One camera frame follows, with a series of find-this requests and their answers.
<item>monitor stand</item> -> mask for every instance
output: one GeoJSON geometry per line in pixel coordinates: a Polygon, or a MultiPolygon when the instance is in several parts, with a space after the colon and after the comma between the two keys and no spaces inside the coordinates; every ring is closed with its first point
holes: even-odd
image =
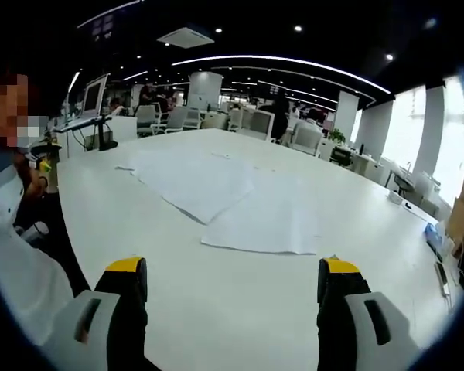
{"type": "Polygon", "coordinates": [[[103,125],[108,121],[111,120],[111,117],[105,117],[102,115],[99,119],[96,120],[96,125],[98,126],[98,143],[100,145],[100,151],[108,151],[109,149],[115,148],[118,146],[118,142],[116,141],[105,141],[103,136],[103,125]]]}

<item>ceiling vent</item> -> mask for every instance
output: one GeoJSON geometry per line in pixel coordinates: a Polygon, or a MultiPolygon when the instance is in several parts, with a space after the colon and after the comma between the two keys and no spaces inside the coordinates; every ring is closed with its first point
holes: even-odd
{"type": "Polygon", "coordinates": [[[170,45],[179,46],[184,49],[214,43],[209,37],[187,27],[177,29],[174,32],[160,37],[157,41],[169,43],[170,45]]]}

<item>black ceiling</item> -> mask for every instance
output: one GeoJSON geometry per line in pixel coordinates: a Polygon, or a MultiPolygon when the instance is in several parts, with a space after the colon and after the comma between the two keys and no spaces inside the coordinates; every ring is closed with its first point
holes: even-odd
{"type": "MultiPolygon", "coordinates": [[[[360,106],[366,107],[374,100],[392,99],[393,94],[452,73],[456,65],[444,42],[443,13],[431,10],[422,2],[416,5],[402,0],[292,4],[147,0],[113,12],[113,29],[108,38],[93,37],[93,23],[76,28],[126,2],[128,0],[70,2],[68,9],[58,10],[63,26],[70,26],[73,33],[70,34],[71,41],[62,41],[66,58],[58,60],[57,64],[68,62],[65,70],[70,69],[71,76],[74,71],[83,69],[73,93],[102,73],[110,73],[110,80],[115,82],[148,70],[148,74],[128,83],[142,82],[146,78],[166,83],[185,81],[187,75],[199,68],[226,67],[214,70],[223,74],[224,87],[238,88],[231,84],[232,81],[255,83],[263,80],[278,85],[283,82],[287,88],[330,100],[337,100],[340,90],[357,90],[360,106]],[[432,18],[436,23],[426,28],[426,22],[432,18]],[[165,47],[156,41],[189,24],[202,29],[215,43],[181,49],[165,47]],[[302,26],[302,32],[295,32],[296,25],[302,26]],[[221,28],[222,33],[215,33],[216,28],[221,28]],[[387,61],[387,53],[393,54],[394,60],[387,61]],[[368,79],[392,94],[340,73],[276,60],[214,60],[172,66],[172,63],[183,60],[234,54],[281,56],[321,63],[368,79]]],[[[49,31],[55,22],[53,18],[49,25],[35,23],[34,27],[54,39],[56,34],[51,35],[49,31]]],[[[298,99],[316,100],[318,104],[336,108],[336,104],[329,100],[289,93],[298,99]]]]}

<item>paper sheet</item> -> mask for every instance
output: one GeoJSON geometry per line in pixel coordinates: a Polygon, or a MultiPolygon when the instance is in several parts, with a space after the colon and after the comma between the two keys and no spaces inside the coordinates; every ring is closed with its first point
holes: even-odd
{"type": "Polygon", "coordinates": [[[296,178],[256,171],[254,190],[206,228],[202,243],[262,253],[315,254],[316,215],[296,178]]]}
{"type": "Polygon", "coordinates": [[[122,168],[204,224],[253,189],[252,166],[196,150],[141,151],[122,168]]]}

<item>white table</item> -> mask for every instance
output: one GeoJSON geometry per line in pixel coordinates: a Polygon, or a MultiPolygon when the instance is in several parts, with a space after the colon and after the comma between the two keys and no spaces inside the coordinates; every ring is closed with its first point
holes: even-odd
{"type": "MultiPolygon", "coordinates": [[[[60,163],[59,188],[70,240],[91,287],[114,260],[146,258],[145,354],[164,370],[316,369],[319,258],[334,254],[357,265],[370,288],[404,312],[419,346],[445,325],[448,309],[424,241],[425,221],[390,203],[380,185],[312,156],[227,131],[187,131],[60,163]],[[114,169],[138,149],[183,145],[302,177],[319,204],[319,254],[202,245],[204,226],[114,169]]],[[[449,280],[455,301],[458,288],[449,280]]]]}

